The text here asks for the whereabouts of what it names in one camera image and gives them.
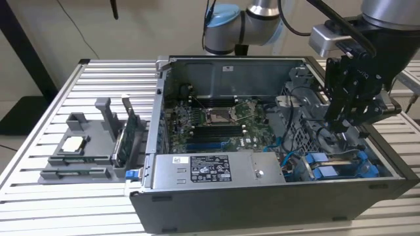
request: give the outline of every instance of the circuit board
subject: circuit board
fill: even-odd
[[[276,143],[263,105],[251,98],[236,99],[232,107],[208,108],[180,101],[165,110],[172,153],[225,152],[252,149],[261,152]]]

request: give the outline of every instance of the slotted aluminum surface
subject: slotted aluminum surface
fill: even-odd
[[[153,61],[91,61],[79,66],[0,176],[0,235],[121,235],[145,236],[141,223],[124,197],[123,183],[39,185],[63,137],[69,112],[83,111],[100,119],[95,98],[109,96],[112,110],[124,119],[120,96],[132,97],[135,111],[149,119],[153,103]],[[403,159],[420,175],[420,127],[405,114],[375,125]],[[379,202],[351,222],[204,232],[188,235],[420,235],[420,186],[399,199]]]

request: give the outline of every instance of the beige wall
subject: beige wall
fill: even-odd
[[[155,59],[157,55],[203,55],[205,0],[60,0],[101,59]],[[95,58],[56,0],[9,0],[45,67],[61,85],[81,58]],[[219,0],[243,9],[249,0]],[[269,55],[271,46],[251,47]]]
[[[0,101],[17,101],[29,95],[40,95],[40,90],[0,31]]]

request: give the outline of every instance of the robotic arm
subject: robotic arm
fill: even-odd
[[[319,55],[327,56],[337,49],[345,53],[340,59],[327,59],[325,93],[331,105],[324,118],[333,132],[344,132],[348,123],[373,123],[400,113],[387,91],[420,47],[419,10],[417,0],[364,0],[363,14],[345,21],[368,44],[355,41],[336,19],[313,27],[309,45]]]
[[[312,29],[311,47],[323,57],[333,50],[345,54],[327,59],[325,70],[331,105],[324,119],[329,130],[341,133],[349,125],[376,122],[401,111],[387,91],[420,47],[420,1],[364,0],[363,14],[345,19],[321,0],[307,1],[329,18]],[[223,14],[215,11],[213,17]],[[237,16],[225,17],[220,26],[207,27],[207,22],[208,53],[225,55],[235,45],[273,41],[280,29],[277,1],[255,0]]]

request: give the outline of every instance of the blue cable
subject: blue cable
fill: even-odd
[[[281,138],[277,137],[277,138],[276,138],[276,145],[268,145],[268,146],[263,149],[263,152],[268,152],[268,149],[269,149],[269,148],[276,148],[277,146],[280,146],[280,144],[281,144]]]
[[[289,159],[289,157],[291,157],[291,155],[295,153],[295,151],[291,151],[289,153],[288,153],[288,155],[287,155],[287,157],[284,158],[284,161],[283,161],[283,163],[281,163],[281,167],[287,164],[287,162],[288,162],[288,159]]]

